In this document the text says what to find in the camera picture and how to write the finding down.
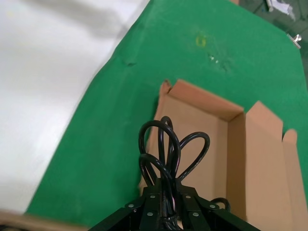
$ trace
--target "screw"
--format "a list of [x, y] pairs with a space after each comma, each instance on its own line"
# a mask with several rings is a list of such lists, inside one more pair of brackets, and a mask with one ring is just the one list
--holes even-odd
[[294, 39], [294, 42], [298, 42], [302, 40], [302, 37], [300, 35], [296, 35], [293, 39]]

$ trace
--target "black cable loop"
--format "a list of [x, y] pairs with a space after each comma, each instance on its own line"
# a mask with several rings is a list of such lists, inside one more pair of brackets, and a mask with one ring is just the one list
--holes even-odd
[[[158, 154], [159, 160], [146, 153], [145, 133], [150, 127], [158, 127]], [[169, 136], [167, 161], [165, 160], [164, 132]], [[145, 123], [139, 131], [139, 166], [142, 176], [148, 186], [156, 183], [157, 175], [154, 172], [152, 164], [161, 173], [162, 185], [162, 216], [163, 222], [168, 230], [181, 230], [177, 224], [177, 187], [175, 183], [176, 174], [180, 165], [181, 150], [190, 141], [196, 138], [203, 138], [205, 144], [198, 157], [189, 165], [189, 167], [180, 174], [178, 179], [182, 181], [191, 171], [201, 162], [210, 145], [210, 138], [204, 132], [194, 132], [186, 136], [181, 142], [173, 131], [171, 119], [168, 116], [162, 117], [161, 121], [153, 120]]]

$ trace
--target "cardboard flap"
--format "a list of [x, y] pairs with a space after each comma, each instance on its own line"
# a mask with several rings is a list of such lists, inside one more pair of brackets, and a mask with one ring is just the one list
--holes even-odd
[[273, 137], [282, 139], [283, 122], [270, 109], [260, 101], [247, 112], [246, 118], [252, 119], [258, 126], [263, 128]]
[[36, 218], [29, 215], [16, 215], [0, 211], [0, 225], [10, 225], [29, 231], [87, 231], [88, 228], [69, 225], [51, 220]]
[[297, 143], [297, 132], [294, 129], [287, 130], [287, 132], [283, 136], [282, 141], [296, 145], [296, 143]]
[[297, 132], [288, 130], [283, 137], [283, 153], [285, 168], [291, 197], [293, 231], [304, 230], [308, 227], [308, 210], [305, 190], [296, 148]]
[[176, 82], [169, 95], [226, 121], [243, 112], [242, 107], [183, 80]]

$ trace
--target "white surface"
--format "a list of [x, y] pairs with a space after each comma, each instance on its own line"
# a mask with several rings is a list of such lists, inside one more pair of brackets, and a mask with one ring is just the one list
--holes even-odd
[[24, 212], [88, 84], [148, 0], [0, 1], [0, 208]]

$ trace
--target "black metal frame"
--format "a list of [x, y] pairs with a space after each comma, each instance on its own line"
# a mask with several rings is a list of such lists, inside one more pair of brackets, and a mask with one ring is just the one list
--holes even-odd
[[[198, 196], [195, 188], [177, 181], [184, 231], [260, 231], [225, 209]], [[167, 231], [160, 211], [160, 179], [143, 189], [143, 195], [120, 208], [89, 231]]]

